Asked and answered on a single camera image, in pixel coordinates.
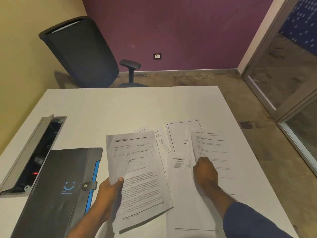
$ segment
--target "right hand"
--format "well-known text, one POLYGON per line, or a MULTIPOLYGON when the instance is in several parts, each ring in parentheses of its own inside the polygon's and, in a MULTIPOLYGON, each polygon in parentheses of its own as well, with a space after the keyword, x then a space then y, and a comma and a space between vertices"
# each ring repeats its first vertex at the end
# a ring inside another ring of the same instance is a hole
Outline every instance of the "right hand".
POLYGON ((197 184, 204 190, 210 186, 218 186, 218 172, 207 157, 200 157, 193 167, 197 184))

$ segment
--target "hand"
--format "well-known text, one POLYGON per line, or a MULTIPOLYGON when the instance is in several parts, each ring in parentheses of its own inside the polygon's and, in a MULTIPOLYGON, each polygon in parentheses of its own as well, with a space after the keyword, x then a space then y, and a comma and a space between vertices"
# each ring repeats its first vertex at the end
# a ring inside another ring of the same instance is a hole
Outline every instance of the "hand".
POLYGON ((207 157, 200 157, 193 167, 197 184, 205 191, 210 186, 218 186, 218 172, 207 157))
POLYGON ((115 201, 118 190, 123 186, 124 179, 120 177, 116 184, 110 185, 109 178, 99 185, 97 198, 93 207, 97 212, 102 212, 103 222, 106 222, 111 214, 112 204, 115 201))

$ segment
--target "black office chair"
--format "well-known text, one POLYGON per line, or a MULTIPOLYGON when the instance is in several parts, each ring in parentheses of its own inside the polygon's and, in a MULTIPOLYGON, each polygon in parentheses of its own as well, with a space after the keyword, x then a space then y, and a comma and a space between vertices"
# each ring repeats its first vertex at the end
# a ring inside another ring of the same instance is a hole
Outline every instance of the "black office chair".
MULTIPOLYGON (((118 65, 96 23, 81 16, 62 22, 39 34, 80 88, 108 88, 119 74, 118 65)), ((141 64, 123 59, 129 83, 122 88, 148 87, 133 83, 133 72, 141 64)))

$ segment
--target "wall socket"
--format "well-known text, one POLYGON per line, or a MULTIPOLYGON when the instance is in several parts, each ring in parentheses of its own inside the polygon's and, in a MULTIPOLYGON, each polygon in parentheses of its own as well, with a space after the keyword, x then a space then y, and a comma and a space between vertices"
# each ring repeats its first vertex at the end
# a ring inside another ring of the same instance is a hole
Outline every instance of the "wall socket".
POLYGON ((154 60, 162 59, 162 54, 161 54, 161 53, 154 53, 154 54, 153 54, 153 59, 154 59, 154 60))

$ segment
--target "beige wall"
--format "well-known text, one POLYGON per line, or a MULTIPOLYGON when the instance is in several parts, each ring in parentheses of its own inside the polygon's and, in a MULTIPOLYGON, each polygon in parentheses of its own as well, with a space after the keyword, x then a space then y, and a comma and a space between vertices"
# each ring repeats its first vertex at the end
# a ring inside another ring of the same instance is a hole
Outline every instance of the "beige wall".
POLYGON ((65 71, 38 34, 81 15, 81 0, 0 0, 0 154, 65 71))
POLYGON ((249 61, 251 60, 253 54, 255 53, 257 47, 259 46, 261 40, 263 39, 264 35, 266 34, 268 28, 270 27, 271 23, 273 22, 274 18, 276 17, 277 13, 279 12, 280 8, 282 7, 285 0, 273 0, 269 10, 267 11, 258 31, 256 32, 250 46, 248 47, 247 52, 244 54, 243 59, 241 60, 238 71, 239 73, 243 73, 244 69, 248 65, 249 61))

